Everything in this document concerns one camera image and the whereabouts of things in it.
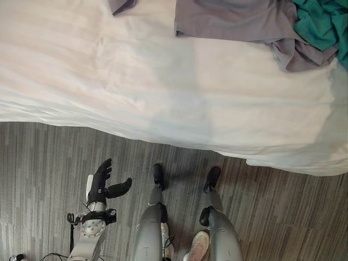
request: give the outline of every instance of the pink shoe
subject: pink shoe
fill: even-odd
[[[201,261],[209,247],[209,235],[199,231],[193,241],[191,250],[184,256],[184,261]]]

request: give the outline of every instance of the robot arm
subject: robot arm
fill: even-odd
[[[116,222],[116,210],[106,210],[106,198],[124,195],[132,186],[132,179],[105,188],[110,177],[111,159],[105,160],[94,175],[88,176],[86,186],[87,214],[79,217],[81,222],[79,241],[69,255],[68,261],[97,261],[104,241],[106,227]]]

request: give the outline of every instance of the white bed sheet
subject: white bed sheet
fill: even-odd
[[[0,1],[0,120],[87,126],[317,176],[348,171],[347,72],[176,38],[175,0]]]

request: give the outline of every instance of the gray cloth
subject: gray cloth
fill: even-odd
[[[135,0],[109,0],[113,14],[135,5]],[[177,36],[270,45],[281,70],[301,72],[328,65],[338,46],[320,51],[293,30],[296,5],[286,0],[177,0]]]
[[[129,8],[132,8],[136,4],[136,0],[108,0],[110,5],[110,10],[113,15],[117,15]]]

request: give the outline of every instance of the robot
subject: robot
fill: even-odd
[[[104,241],[106,228],[109,224],[116,222],[116,210],[106,210],[106,198],[122,196],[132,186],[132,179],[129,178],[124,183],[105,188],[110,172],[111,159],[107,159],[94,175],[89,175],[86,186],[86,207],[89,212],[78,215],[76,219],[72,214],[68,214],[68,220],[72,226],[81,223],[79,242],[75,247],[71,243],[68,261],[97,261],[100,257],[100,247]],[[214,190],[220,173],[220,169],[214,167],[208,174],[203,187],[207,206],[202,211],[199,222],[210,231],[211,261],[243,261],[234,227],[223,213],[220,197]],[[153,178],[154,187],[148,207],[136,227],[131,261],[165,261],[162,258],[160,224],[167,223],[168,215],[162,196],[165,190],[164,173],[159,164],[153,167]]]

